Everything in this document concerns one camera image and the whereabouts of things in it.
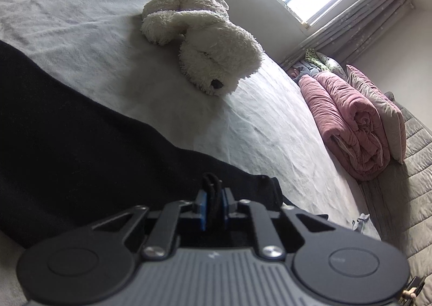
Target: screw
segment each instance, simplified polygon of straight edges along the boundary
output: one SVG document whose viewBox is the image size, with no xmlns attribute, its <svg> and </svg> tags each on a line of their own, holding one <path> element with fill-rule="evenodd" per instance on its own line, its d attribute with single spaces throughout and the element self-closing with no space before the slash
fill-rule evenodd
<svg viewBox="0 0 432 306">
<path fill-rule="evenodd" d="M 272 258 L 280 257 L 283 254 L 282 249 L 275 245 L 265 246 L 262 251 L 265 256 Z"/>
<path fill-rule="evenodd" d="M 166 252 L 160 246 L 148 246 L 144 248 L 144 254 L 148 257 L 164 257 Z"/>
</svg>

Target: white teddy bear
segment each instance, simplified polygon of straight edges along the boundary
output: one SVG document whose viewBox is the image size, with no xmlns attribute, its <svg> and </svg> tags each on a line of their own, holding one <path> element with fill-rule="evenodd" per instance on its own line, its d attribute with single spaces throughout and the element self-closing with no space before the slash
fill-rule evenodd
<svg viewBox="0 0 432 306">
<path fill-rule="evenodd" d="M 210 95 L 232 93 L 260 68 L 263 50 L 229 21 L 227 9 L 223 0 L 152 0 L 144 6 L 141 32 L 160 45 L 183 34 L 180 65 L 191 83 Z"/>
</svg>

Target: gray curtain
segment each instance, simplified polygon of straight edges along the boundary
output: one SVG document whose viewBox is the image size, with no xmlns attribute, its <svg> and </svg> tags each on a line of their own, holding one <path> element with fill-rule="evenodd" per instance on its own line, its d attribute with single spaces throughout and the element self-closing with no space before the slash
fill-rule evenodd
<svg viewBox="0 0 432 306">
<path fill-rule="evenodd" d="M 288 70 L 307 48 L 315 48 L 345 68 L 412 9 L 412 0 L 358 0 L 300 43 L 281 67 Z"/>
</svg>

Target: black garment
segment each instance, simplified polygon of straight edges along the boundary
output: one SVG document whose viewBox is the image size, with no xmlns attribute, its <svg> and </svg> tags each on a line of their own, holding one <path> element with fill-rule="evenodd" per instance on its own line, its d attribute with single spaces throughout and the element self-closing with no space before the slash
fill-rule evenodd
<svg viewBox="0 0 432 306">
<path fill-rule="evenodd" d="M 0 230 L 24 247 L 134 205 L 193 200 L 204 172 L 235 199 L 282 205 L 276 178 L 175 147 L 0 41 Z"/>
</svg>

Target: stuffed animal's nose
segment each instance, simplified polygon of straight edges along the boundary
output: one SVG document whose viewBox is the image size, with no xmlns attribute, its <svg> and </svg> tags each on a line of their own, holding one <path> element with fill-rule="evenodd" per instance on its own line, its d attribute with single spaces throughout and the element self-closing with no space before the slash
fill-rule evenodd
<svg viewBox="0 0 432 306">
<path fill-rule="evenodd" d="M 214 89 L 220 89 L 223 87 L 223 83 L 219 80 L 213 80 L 210 85 L 214 88 Z"/>
</svg>

